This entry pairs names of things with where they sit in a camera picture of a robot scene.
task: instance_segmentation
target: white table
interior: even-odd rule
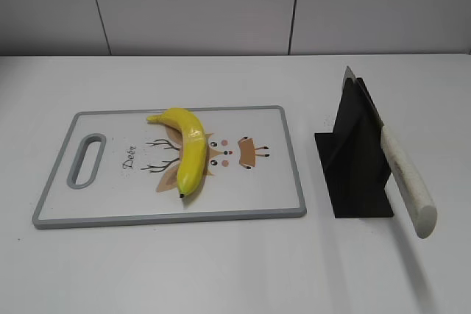
[[[426,240],[392,177],[395,217],[333,217],[313,133],[332,129],[346,65],[436,202]],[[0,58],[0,312],[467,313],[470,94],[461,54]],[[286,110],[305,217],[33,227],[74,113],[258,104]]]

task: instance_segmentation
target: deer antler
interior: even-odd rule
[[[177,157],[172,161],[162,161],[163,163],[165,163],[165,165],[147,165],[147,167],[141,168],[141,171],[149,171],[150,173],[160,173],[165,171],[168,167],[170,167],[173,162],[177,162],[179,159],[180,158]]]
[[[157,146],[157,145],[167,145],[168,147],[164,147],[163,149],[164,150],[167,150],[167,149],[173,149],[173,150],[177,150],[179,151],[180,149],[177,148],[176,146],[173,146],[171,144],[170,141],[168,141],[167,139],[157,139],[157,140],[154,140],[153,143],[146,143],[147,145],[150,145],[150,146]]]

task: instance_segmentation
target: white cutting board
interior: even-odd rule
[[[146,122],[148,115],[160,111],[78,113],[33,215],[35,226],[112,226],[305,214],[282,107],[193,110],[208,135],[210,175],[198,193],[184,199],[179,197],[175,178],[178,149],[182,148],[179,134]],[[105,137],[102,157],[95,179],[84,188],[73,188],[67,179],[77,150],[88,135]],[[80,171],[79,179],[85,175],[83,182],[95,163],[96,154],[91,156],[92,163],[85,158]]]

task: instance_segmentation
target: knife handle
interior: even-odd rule
[[[416,166],[387,126],[381,129],[381,148],[419,238],[428,237],[436,225],[437,211]]]

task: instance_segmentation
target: knife block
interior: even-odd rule
[[[314,135],[336,218],[394,215],[384,191],[391,169],[380,134],[369,102],[346,78],[333,132]]]

